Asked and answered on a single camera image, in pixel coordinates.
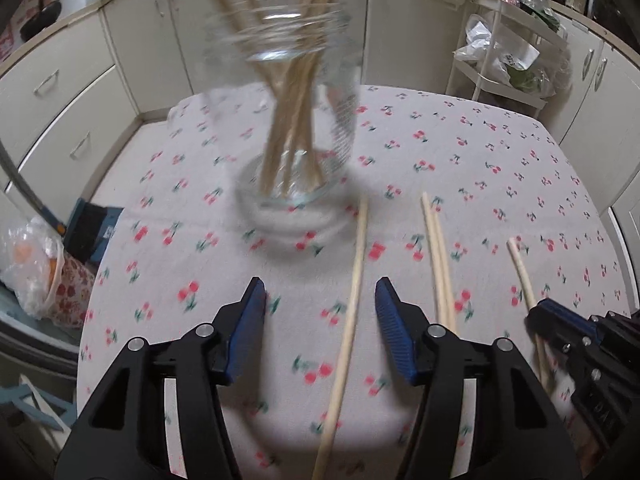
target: wooden chopstick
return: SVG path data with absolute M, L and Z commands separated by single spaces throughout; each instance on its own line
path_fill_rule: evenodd
M 454 307 L 455 300 L 453 298 L 453 290 L 451 287 L 451 276 L 449 274 L 449 259 L 447 257 L 447 245 L 445 243 L 444 235 L 442 233 L 442 226 L 440 225 L 440 215 L 433 215 L 434 225 L 436 228 L 436 234 L 438 236 L 438 248 L 440 250 L 440 265 L 442 266 L 442 283 L 444 286 L 444 300 L 447 306 L 447 324 L 446 327 L 451 330 L 455 335 L 458 335 L 458 328 L 456 326 L 456 310 Z
M 234 8 L 231 5 L 230 0 L 213 0 L 214 3 L 220 6 L 220 9 L 225 13 L 225 17 L 229 22 L 229 25 L 235 32 L 241 32 L 243 27 L 238 19 L 238 16 L 234 12 Z M 271 73 L 259 62 L 252 62 L 251 66 L 254 67 L 254 70 L 258 73 L 258 75 L 267 83 L 267 86 L 271 89 L 273 95 L 277 96 L 276 93 L 276 85 L 273 81 L 273 77 Z
M 433 281 L 436 288 L 436 316 L 438 323 L 448 328 L 450 324 L 450 316 L 447 312 L 447 300 L 444 293 L 444 275 L 442 271 L 442 259 L 440 257 L 440 240 L 436 230 L 435 220 L 431 212 L 431 203 L 429 195 L 424 192 L 422 194 L 422 212 L 424 214 L 424 223 L 429 238 L 429 247 L 431 251 L 431 269 L 433 269 Z
M 322 424 L 322 434 L 320 436 L 320 446 L 316 455 L 316 464 L 311 476 L 312 480 L 322 480 L 326 472 L 326 467 L 334 446 L 335 430 L 340 417 L 342 399 L 344 398 L 344 388 L 347 382 L 349 363 L 351 361 L 351 349 L 353 349 L 353 339 L 356 332 L 356 320 L 358 315 L 358 302 L 360 301 L 360 288 L 362 286 L 362 270 L 364 267 L 364 251 L 367 245 L 367 216 L 369 214 L 369 200 L 366 195 L 361 195 L 360 206 L 358 208 L 358 229 L 356 232 L 356 255 L 353 262 L 353 273 L 351 275 L 351 293 L 349 294 L 349 304 L 342 332 L 342 343 L 340 354 L 335 367 L 334 386 L 331 390 L 329 409 Z
M 536 301 L 536 297 L 533 294 L 533 288 L 531 286 L 531 281 L 529 279 L 529 275 L 527 274 L 527 269 L 524 266 L 524 262 L 520 257 L 520 251 L 516 245 L 516 240 L 513 238 L 509 238 L 507 241 L 507 247 L 509 248 L 509 252 L 511 253 L 511 259 L 516 266 L 516 271 L 518 273 L 518 277 L 520 278 L 520 285 L 522 286 L 522 290 L 524 292 L 525 303 L 527 304 L 527 311 L 531 310 L 535 307 L 538 302 Z M 551 373 L 549 371 L 549 361 L 546 357 L 545 351 L 545 343 L 542 341 L 540 336 L 534 336 L 534 342 L 536 345 L 536 354 L 538 356 L 538 370 L 540 372 L 539 379 L 542 387 L 545 389 L 547 393 L 550 393 L 552 389 L 552 385 L 550 382 Z

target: cherry pattern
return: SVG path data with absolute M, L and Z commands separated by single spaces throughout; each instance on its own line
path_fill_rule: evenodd
M 424 258 L 424 253 L 422 252 L 423 240 L 424 240 L 424 235 L 415 234 L 411 236 L 411 241 L 404 246 L 405 249 L 414 252 L 415 262 L 420 262 Z
M 426 134 L 422 130 L 418 130 L 414 133 L 414 139 L 420 140 L 420 142 L 428 142 Z
M 141 178 L 140 184 L 142 184 L 145 180 L 151 180 L 155 176 L 155 173 L 151 170 L 147 171 Z
M 313 242 L 315 238 L 315 231 L 307 231 L 304 238 L 296 243 L 296 249 L 299 251 L 304 251 L 307 247 L 310 247 L 314 252 L 314 256 L 318 256 L 318 254 L 320 254 L 324 247 L 322 245 L 319 245 L 318 243 Z
M 499 245 L 491 244 L 489 238 L 485 238 L 484 240 L 482 240 L 482 245 L 484 245 L 487 249 L 491 249 L 491 254 L 493 256 L 495 256 L 495 254 L 498 252 Z
M 376 377 L 374 374 L 369 374 L 365 377 L 364 384 L 369 389 L 369 397 L 375 397 L 389 384 L 389 379 L 385 376 Z
M 171 227 L 162 229 L 162 236 L 164 237 L 164 239 L 162 240 L 162 243 L 166 246 L 171 245 L 171 243 L 174 241 L 174 236 L 176 232 L 181 227 L 182 227 L 182 222 L 174 222 L 171 224 Z
M 500 166 L 494 166 L 493 164 L 489 164 L 488 162 L 485 162 L 484 166 L 485 168 L 487 168 L 488 170 L 491 170 L 495 174 L 500 173 L 502 171 Z
M 522 289 L 516 285 L 511 285 L 511 306 L 518 306 L 522 301 L 523 293 Z
M 414 164 L 415 173 L 420 173 L 421 171 L 435 171 L 436 167 L 433 164 L 428 163 L 426 160 L 421 159 Z
M 340 314 L 347 310 L 347 306 L 341 302 L 336 301 L 331 308 L 324 308 L 320 312 L 320 317 L 326 319 L 330 326 L 335 326 L 340 322 Z
M 204 240 L 198 240 L 198 242 L 196 243 L 196 251 L 201 253 L 209 247 L 215 247 L 219 241 L 220 239 L 216 236 L 216 234 L 210 231 L 205 234 Z
M 466 247 L 463 247 L 460 242 L 455 242 L 453 244 L 453 250 L 449 253 L 451 259 L 455 262 L 459 262 L 460 258 L 467 254 L 469 250 Z
M 312 422 L 309 430 L 311 430 L 311 433 L 313 434 L 321 434 L 322 433 L 322 428 L 324 427 L 324 421 L 326 420 L 326 412 L 324 412 L 322 415 L 320 415 L 320 422 Z M 335 424 L 335 427 L 337 429 L 340 429 L 342 427 L 342 421 L 340 419 L 338 419 L 338 421 Z
M 138 262 L 134 260 L 127 266 L 127 274 L 129 275 L 129 283 L 135 283 L 140 277 L 138 271 Z
M 196 292 L 200 290 L 200 284 L 196 281 L 189 282 L 187 286 L 184 286 L 178 291 L 178 301 L 184 305 L 184 311 L 189 312 L 196 308 L 198 304 L 196 302 Z
M 457 313 L 464 315 L 465 322 L 469 321 L 474 314 L 474 310 L 471 305 L 471 292 L 464 288 L 460 292 L 460 298 L 455 300 L 453 308 Z
M 388 198 L 389 200 L 393 200 L 396 196 L 400 195 L 401 193 L 402 193 L 402 190 L 399 187 L 389 184 L 388 186 L 386 186 L 385 198 Z
M 133 317 L 136 323 L 144 320 L 149 320 L 153 317 L 154 311 L 150 308 L 149 302 L 145 301 L 140 308 L 137 308 Z
M 332 374 L 334 366 L 329 362 L 318 364 L 315 361 L 307 361 L 299 354 L 293 361 L 291 371 L 302 374 L 305 384 L 313 384 L 318 379 L 325 379 Z
M 220 197 L 220 195 L 222 195 L 223 192 L 224 191 L 221 187 L 216 187 L 212 191 L 206 193 L 204 197 L 202 197 L 202 199 L 207 204 L 212 205 Z

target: cherry print tablecloth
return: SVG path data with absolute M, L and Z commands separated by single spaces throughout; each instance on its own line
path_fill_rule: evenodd
M 270 294 L 264 335 L 242 378 L 220 388 L 226 426 L 245 479 L 310 478 L 350 290 L 360 192 L 370 200 L 367 257 L 328 478 L 394 478 L 404 454 L 421 390 L 389 362 L 373 292 L 389 276 L 404 301 L 435 320 L 424 190 L 441 215 L 463 338 L 508 336 L 534 359 L 509 237 L 540 297 L 583 316 L 628 314 L 596 209 L 539 122 L 438 94 L 363 87 L 353 157 L 332 192 L 285 212 L 252 210 L 232 175 L 242 153 L 263 142 L 262 114 L 273 111 L 265 95 L 249 86 L 215 110 L 203 95 L 180 102 L 154 152 L 140 160 L 86 316 L 79 406 L 131 337 L 178 338 L 260 276 Z M 269 215 L 282 228 L 265 227 Z M 552 397 L 579 447 L 586 434 L 568 398 L 572 384 L 553 368 Z M 166 389 L 170 461 L 184 476 L 175 390 Z M 465 410 L 459 457 L 472 432 Z

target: drawer handle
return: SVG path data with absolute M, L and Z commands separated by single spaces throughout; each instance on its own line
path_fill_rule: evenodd
M 584 81 L 591 68 L 591 61 L 593 60 L 593 54 L 595 50 L 589 49 L 589 53 L 584 57 L 584 63 L 582 64 L 582 80 Z
M 598 88 L 600 88 L 600 84 L 602 83 L 602 76 L 604 76 L 604 70 L 607 67 L 607 58 L 602 59 L 602 63 L 598 67 L 598 71 L 596 72 L 596 84 L 593 86 L 593 91 L 597 92 Z
M 34 94 L 38 94 L 38 92 L 40 91 L 40 89 L 46 85 L 49 81 L 51 81 L 53 78 L 58 77 L 58 74 L 60 73 L 60 69 L 57 69 L 53 74 L 50 74 L 48 76 L 46 76 L 46 78 L 44 78 L 42 80 L 42 83 L 40 83 L 38 86 L 36 86 L 36 88 L 33 89 L 33 93 Z
M 89 135 L 91 134 L 91 132 L 87 132 L 86 135 L 84 136 L 84 139 L 82 139 L 80 142 L 78 142 L 78 144 L 76 145 L 76 147 L 74 149 L 71 150 L 71 153 L 69 153 L 69 156 L 73 159 L 73 160 L 78 160 L 78 158 L 76 157 L 76 153 L 78 152 L 78 150 L 80 148 L 82 148 L 82 146 L 84 145 L 85 142 L 87 142 L 87 140 L 89 139 Z
M 158 14 L 160 14 L 161 18 L 164 18 L 164 12 L 160 10 L 160 3 L 158 2 L 158 0 L 154 0 L 154 3 L 156 4 L 156 10 L 158 11 Z

